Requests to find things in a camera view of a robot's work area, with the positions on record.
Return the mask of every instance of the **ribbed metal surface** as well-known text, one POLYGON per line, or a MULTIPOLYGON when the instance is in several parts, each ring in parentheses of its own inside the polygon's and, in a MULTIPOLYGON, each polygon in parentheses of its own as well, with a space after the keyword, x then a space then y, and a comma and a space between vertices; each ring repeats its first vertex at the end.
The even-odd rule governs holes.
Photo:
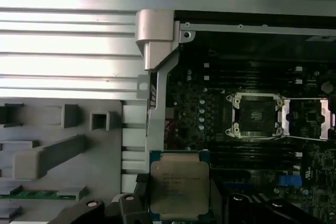
MULTIPOLYGON (((144 148, 144 74, 134 15, 144 8, 336 16, 335 0, 0 0, 0 96, 124 101, 124 148, 144 148)), ((123 153, 123 191, 142 154, 123 153)))

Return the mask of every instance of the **screw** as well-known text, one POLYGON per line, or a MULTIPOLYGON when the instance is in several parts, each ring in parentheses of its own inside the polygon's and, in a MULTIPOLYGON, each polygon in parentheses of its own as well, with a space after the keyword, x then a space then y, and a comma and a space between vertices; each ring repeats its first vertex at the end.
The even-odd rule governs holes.
POLYGON ((303 195, 309 195, 309 191, 307 189, 305 189, 305 190, 302 191, 302 194, 303 195))
POLYGON ((87 205, 88 207, 95 207, 96 205, 98 205, 98 203, 95 201, 90 201, 87 205))
POLYGON ((277 134, 281 134, 282 133, 282 128, 277 128, 277 134))
POLYGON ((283 106, 284 103, 283 103, 282 100, 277 100, 277 104, 278 104, 279 107, 281 107, 281 106, 283 106))

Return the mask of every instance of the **cpu socket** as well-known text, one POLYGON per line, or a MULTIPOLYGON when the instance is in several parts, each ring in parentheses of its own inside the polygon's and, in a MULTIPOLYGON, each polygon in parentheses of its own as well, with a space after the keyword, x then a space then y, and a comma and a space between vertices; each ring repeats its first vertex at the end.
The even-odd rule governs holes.
POLYGON ((267 138, 283 135, 281 108, 277 94, 235 93, 226 97, 233 105, 232 127, 225 133, 236 138, 267 138))

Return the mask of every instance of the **motherboard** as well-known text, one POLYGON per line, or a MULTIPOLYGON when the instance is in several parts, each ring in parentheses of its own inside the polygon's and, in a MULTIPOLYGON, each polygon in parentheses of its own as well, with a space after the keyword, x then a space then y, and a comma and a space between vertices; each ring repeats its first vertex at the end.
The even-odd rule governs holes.
POLYGON ((336 65, 182 48, 167 83, 165 148, 208 149, 223 181, 336 223, 335 84, 336 65))

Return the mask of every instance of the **metal bracket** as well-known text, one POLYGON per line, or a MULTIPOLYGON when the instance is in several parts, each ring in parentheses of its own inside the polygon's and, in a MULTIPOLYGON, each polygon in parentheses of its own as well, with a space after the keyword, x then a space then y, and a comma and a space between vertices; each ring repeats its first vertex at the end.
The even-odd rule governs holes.
POLYGON ((141 10, 137 13, 135 42, 145 61, 145 70, 156 71, 178 47, 180 22, 173 10, 141 10))
POLYGON ((151 77, 149 75, 141 74, 138 76, 137 85, 136 85, 136 98, 137 99, 149 99, 150 97, 150 84, 151 77))

